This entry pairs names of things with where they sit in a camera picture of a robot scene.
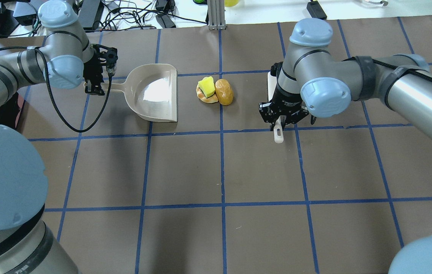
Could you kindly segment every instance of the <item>dustpan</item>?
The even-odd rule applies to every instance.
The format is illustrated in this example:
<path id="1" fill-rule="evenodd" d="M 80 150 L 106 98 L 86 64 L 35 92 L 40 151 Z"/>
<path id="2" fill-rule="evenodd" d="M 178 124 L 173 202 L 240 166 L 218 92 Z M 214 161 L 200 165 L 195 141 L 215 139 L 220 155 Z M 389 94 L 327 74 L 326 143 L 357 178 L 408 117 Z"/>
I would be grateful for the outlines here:
<path id="1" fill-rule="evenodd" d="M 106 91 L 108 83 L 103 83 Z M 147 64 L 133 69 L 112 92 L 123 92 L 128 106 L 152 122 L 177 121 L 177 70 L 169 64 Z"/>

